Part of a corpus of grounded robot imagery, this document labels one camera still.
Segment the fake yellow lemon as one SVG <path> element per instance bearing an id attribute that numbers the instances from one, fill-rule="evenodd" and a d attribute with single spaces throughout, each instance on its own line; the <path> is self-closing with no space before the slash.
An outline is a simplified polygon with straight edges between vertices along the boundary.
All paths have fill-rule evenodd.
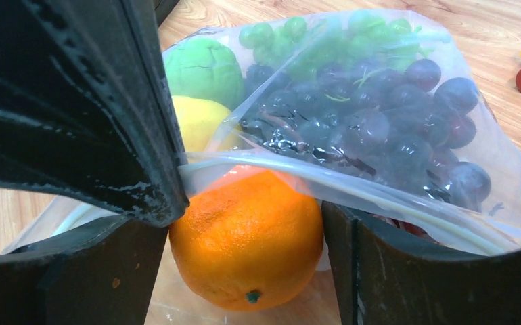
<path id="1" fill-rule="evenodd" d="M 204 152 L 230 109 L 212 100 L 171 97 L 186 152 Z"/>

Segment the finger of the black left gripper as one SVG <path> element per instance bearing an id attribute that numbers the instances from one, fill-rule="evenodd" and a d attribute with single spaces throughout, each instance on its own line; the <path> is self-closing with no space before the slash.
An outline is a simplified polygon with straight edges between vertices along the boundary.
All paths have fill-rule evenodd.
<path id="1" fill-rule="evenodd" d="M 153 1 L 0 1 L 0 188 L 164 227 L 182 150 Z"/>

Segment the fake orange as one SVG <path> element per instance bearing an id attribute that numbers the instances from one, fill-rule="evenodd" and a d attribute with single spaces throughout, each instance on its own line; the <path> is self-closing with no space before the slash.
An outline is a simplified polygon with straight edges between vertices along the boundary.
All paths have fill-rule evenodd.
<path id="1" fill-rule="evenodd" d="M 319 203 L 272 171 L 198 194 L 168 231 L 179 273 L 230 311 L 284 304 L 310 282 L 323 252 Z"/>

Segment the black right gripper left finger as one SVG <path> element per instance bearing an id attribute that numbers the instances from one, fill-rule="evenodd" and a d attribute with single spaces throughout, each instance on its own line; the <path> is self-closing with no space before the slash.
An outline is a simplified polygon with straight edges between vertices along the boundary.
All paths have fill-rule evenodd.
<path id="1" fill-rule="evenodd" d="M 167 232 L 103 217 L 0 255 L 0 324 L 143 324 Z"/>

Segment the dark purple fake grapes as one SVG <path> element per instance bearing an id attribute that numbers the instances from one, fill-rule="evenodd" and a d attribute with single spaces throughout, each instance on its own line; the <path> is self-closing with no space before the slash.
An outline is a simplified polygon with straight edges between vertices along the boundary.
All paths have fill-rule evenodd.
<path id="1" fill-rule="evenodd" d="M 404 71 L 371 60 L 328 64 L 299 81 L 253 64 L 244 82 L 259 97 L 240 127 L 276 154 L 473 211 L 491 193 L 485 169 L 456 155 L 477 133 L 469 117 L 477 87 L 443 81 L 432 60 Z"/>

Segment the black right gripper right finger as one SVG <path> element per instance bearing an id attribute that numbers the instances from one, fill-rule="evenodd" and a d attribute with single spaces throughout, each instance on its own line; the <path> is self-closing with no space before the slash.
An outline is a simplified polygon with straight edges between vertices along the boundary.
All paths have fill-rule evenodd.
<path id="1" fill-rule="evenodd" d="M 521 324 L 521 251 L 485 257 L 321 209 L 343 324 Z"/>

